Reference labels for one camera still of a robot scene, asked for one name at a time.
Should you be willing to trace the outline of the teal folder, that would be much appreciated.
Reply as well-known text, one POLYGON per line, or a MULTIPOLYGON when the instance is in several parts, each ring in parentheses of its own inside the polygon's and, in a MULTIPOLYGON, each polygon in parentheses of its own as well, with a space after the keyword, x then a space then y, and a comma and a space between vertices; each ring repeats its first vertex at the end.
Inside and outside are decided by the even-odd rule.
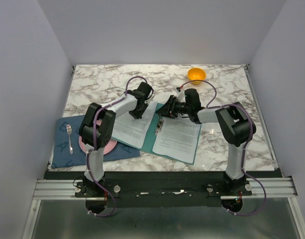
MULTIPOLYGON (((157 103, 156 110, 158 110, 161 106, 162 106, 162 104, 157 103)), ((158 155, 158 156, 161 156, 161 157, 172 159, 172 158, 167 157, 167 156, 156 154, 156 153, 154 153, 152 151, 154 143, 155 143, 155 140, 156 140, 155 128, 156 128, 158 120, 161 119, 161 118, 162 117, 160 117, 159 115, 154 114, 152 122, 151 122, 151 124, 150 124, 150 126, 148 128, 147 133, 146 133, 144 144, 143 144, 142 148, 139 149, 139 150, 143 151, 143 152, 146 152, 146 153, 151 153, 151 154, 155 154, 155 155, 158 155)))

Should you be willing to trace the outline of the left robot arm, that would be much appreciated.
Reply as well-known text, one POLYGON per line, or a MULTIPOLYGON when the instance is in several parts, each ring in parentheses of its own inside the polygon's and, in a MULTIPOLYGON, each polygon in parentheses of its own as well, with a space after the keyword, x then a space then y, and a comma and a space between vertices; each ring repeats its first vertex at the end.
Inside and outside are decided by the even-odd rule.
POLYGON ((125 89, 123 96, 105 105, 91 103, 79 128, 79 135, 86 148, 85 178, 89 181, 86 190, 91 196, 103 193, 104 148, 111 140, 115 120, 129 113, 134 119, 142 118, 150 101, 153 88, 146 81, 137 89, 125 89))

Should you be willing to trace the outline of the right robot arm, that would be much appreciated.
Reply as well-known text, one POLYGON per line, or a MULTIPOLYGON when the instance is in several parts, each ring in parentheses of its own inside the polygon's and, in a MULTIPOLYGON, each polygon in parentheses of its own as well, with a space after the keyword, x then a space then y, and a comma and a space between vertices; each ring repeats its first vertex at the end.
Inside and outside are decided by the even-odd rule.
POLYGON ((256 132, 256 126, 241 103, 205 108, 201 105, 196 89, 184 91, 184 102, 179 96, 171 95, 156 114, 170 119, 180 114, 187 115, 195 124, 218 123, 224 139, 228 143, 228 164, 222 183, 223 191, 234 195, 240 190, 240 183, 246 180, 245 154, 247 144, 256 132))

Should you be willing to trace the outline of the printed paper sheet bottom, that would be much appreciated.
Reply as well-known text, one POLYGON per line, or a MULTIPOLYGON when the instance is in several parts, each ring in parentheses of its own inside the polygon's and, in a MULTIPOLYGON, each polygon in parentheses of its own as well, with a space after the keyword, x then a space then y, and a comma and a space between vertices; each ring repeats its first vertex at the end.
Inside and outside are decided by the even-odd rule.
POLYGON ((162 126, 156 134, 152 151, 186 164, 193 164, 201 125, 183 118, 162 117, 161 120, 162 126))

